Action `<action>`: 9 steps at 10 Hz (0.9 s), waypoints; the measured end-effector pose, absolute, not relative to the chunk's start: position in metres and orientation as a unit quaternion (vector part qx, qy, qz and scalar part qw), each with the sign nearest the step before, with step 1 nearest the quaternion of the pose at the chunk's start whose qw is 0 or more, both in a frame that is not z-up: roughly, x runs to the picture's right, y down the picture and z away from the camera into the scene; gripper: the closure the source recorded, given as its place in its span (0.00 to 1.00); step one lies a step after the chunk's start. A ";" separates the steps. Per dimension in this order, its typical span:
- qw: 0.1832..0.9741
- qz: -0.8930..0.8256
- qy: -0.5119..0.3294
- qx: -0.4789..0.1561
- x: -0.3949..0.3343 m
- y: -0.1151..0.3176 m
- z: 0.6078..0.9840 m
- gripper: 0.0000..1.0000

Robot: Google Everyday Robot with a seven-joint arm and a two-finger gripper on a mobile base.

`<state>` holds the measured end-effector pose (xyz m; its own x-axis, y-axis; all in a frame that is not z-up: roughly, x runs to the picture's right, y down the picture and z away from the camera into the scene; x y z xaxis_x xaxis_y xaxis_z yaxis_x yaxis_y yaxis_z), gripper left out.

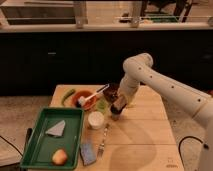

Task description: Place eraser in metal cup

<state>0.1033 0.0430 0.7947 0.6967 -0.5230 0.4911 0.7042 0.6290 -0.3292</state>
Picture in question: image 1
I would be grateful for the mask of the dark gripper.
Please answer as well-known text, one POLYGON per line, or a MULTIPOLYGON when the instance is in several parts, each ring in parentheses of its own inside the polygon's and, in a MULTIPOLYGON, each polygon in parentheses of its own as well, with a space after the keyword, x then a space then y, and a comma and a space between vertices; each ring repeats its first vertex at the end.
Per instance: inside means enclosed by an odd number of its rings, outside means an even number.
POLYGON ((120 95, 117 100, 111 105, 111 118, 116 121, 120 118, 122 110, 126 107, 127 100, 124 95, 120 95))

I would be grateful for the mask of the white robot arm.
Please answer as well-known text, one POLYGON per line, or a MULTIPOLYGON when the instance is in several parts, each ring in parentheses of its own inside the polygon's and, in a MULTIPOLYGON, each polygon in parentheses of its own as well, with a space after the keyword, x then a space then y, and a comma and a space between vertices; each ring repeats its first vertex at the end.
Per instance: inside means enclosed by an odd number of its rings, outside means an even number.
POLYGON ((153 58, 141 53, 123 62, 124 77, 118 88, 118 98, 110 111, 119 118, 129 105, 141 83, 149 86, 166 99, 176 103, 205 129, 205 138, 200 152, 198 171, 213 171, 213 97, 152 69, 153 58))

